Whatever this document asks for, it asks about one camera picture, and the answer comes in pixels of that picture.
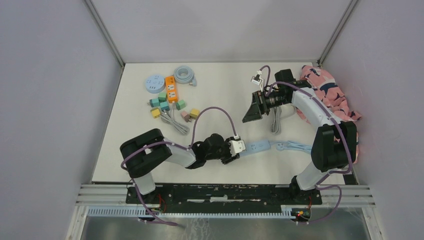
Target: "power outlet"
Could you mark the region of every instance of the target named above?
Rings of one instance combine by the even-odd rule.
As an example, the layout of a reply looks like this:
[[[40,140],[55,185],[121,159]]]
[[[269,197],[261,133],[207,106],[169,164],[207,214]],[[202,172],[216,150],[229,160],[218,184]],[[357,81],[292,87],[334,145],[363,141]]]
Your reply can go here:
[[[271,145],[268,140],[260,140],[260,141],[246,143],[246,150],[240,152],[240,157],[256,154],[256,153],[267,151],[270,149],[271,149]]]

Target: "pink cloth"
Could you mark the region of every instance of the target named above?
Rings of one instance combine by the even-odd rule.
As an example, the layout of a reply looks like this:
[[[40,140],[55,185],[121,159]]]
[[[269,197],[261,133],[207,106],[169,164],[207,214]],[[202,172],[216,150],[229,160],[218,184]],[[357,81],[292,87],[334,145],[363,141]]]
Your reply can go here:
[[[343,94],[339,86],[337,86],[334,77],[326,70],[315,66],[304,65],[300,80],[307,80],[315,91],[316,96],[324,103],[337,117],[343,121],[357,121],[362,115],[357,111],[349,109],[348,100]],[[297,109],[297,114],[306,120],[305,115]],[[356,145],[356,160],[358,160],[359,148]]]

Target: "round power strip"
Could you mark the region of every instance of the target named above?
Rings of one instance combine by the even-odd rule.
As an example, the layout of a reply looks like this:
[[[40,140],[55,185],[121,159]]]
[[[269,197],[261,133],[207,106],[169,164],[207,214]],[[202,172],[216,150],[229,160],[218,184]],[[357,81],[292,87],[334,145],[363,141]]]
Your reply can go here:
[[[161,75],[152,75],[146,79],[145,87],[151,94],[158,94],[165,89],[165,78]]]

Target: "yellow cube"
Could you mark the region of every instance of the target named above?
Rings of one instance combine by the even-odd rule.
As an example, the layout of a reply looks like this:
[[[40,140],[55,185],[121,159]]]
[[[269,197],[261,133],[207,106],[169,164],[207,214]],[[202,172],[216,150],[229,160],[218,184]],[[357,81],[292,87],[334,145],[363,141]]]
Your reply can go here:
[[[199,111],[199,110],[197,110],[196,108],[193,108],[193,109],[191,110],[191,112],[190,112],[190,117],[191,117],[192,119],[197,119],[197,118],[198,118],[198,116],[199,116],[199,113],[200,113],[200,111]]]
[[[151,115],[154,119],[157,119],[161,116],[161,110],[159,108],[155,107],[150,110]]]

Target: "gray wall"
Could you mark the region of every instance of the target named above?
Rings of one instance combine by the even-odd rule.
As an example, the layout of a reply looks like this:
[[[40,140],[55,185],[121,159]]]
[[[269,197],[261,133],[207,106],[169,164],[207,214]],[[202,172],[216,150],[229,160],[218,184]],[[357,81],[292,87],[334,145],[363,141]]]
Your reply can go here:
[[[0,239],[65,236],[119,74],[82,0],[0,3]]]
[[[422,239],[424,1],[361,1],[324,68],[363,114],[360,180],[387,239]]]
[[[93,0],[126,63],[315,60],[349,0]]]

